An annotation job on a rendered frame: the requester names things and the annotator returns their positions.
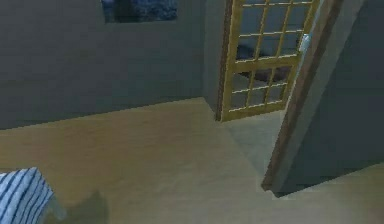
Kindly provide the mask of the yellow wooden glazed door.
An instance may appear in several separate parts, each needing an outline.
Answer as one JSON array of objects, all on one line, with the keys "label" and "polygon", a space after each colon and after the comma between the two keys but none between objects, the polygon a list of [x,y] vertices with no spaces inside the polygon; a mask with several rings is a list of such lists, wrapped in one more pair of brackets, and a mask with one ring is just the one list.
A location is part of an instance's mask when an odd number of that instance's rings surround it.
[{"label": "yellow wooden glazed door", "polygon": [[287,104],[320,0],[232,0],[225,27],[217,119],[280,111]]}]

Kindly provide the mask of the blue framed wall picture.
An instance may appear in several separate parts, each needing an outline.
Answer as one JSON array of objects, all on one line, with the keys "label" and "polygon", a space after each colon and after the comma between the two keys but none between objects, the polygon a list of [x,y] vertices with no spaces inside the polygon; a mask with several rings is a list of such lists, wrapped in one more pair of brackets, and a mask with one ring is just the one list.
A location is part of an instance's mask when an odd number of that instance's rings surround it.
[{"label": "blue framed wall picture", "polygon": [[106,23],[176,20],[177,0],[100,0]]}]

